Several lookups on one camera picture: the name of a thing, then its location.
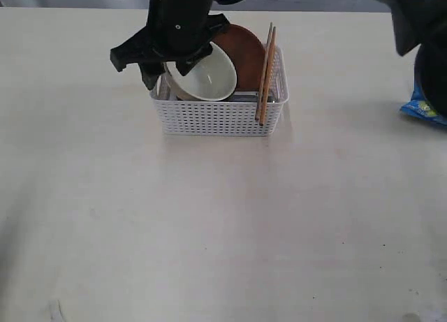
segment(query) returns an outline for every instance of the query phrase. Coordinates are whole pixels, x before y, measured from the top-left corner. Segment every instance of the blue snack bag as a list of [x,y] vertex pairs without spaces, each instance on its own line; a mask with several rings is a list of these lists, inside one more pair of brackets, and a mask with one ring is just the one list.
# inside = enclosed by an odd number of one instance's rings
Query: blue snack bag
[[414,84],[414,92],[411,101],[403,105],[400,111],[407,115],[424,119],[447,126],[447,119],[440,116],[424,99],[423,93],[417,83]]

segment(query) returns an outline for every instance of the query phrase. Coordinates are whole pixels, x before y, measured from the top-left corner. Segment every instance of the white table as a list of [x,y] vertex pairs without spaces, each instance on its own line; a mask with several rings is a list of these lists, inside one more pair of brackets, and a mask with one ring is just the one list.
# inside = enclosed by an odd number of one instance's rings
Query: white table
[[279,30],[270,138],[164,136],[109,49],[141,10],[0,9],[0,321],[398,321],[447,312],[447,133],[398,113],[388,14]]

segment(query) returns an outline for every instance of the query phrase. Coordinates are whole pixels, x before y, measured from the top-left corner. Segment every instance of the perforated basket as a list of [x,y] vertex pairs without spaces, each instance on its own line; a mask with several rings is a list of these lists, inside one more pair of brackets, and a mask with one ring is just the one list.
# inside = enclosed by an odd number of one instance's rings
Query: perforated basket
[[274,103],[267,104],[264,126],[254,120],[256,103],[177,101],[164,76],[151,97],[165,133],[195,136],[268,136],[273,133],[288,100],[281,49],[276,47],[272,85]]

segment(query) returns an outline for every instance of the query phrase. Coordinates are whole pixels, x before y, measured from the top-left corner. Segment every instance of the white plastic basket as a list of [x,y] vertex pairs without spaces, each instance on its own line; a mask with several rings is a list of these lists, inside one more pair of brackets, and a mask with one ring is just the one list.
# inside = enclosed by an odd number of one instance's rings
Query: white plastic basket
[[160,86],[151,91],[163,131],[193,136],[268,136],[273,133],[284,104],[288,87],[281,49],[276,47],[272,85],[274,103],[267,104],[264,126],[254,120],[256,103],[176,101],[164,76]]

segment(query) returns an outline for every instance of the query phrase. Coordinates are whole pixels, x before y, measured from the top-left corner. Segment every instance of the brown plate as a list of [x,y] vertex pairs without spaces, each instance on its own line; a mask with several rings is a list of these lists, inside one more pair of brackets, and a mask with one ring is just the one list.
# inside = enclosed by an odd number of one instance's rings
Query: brown plate
[[265,48],[251,31],[231,24],[213,40],[230,57],[237,73],[236,90],[257,92],[261,85]]

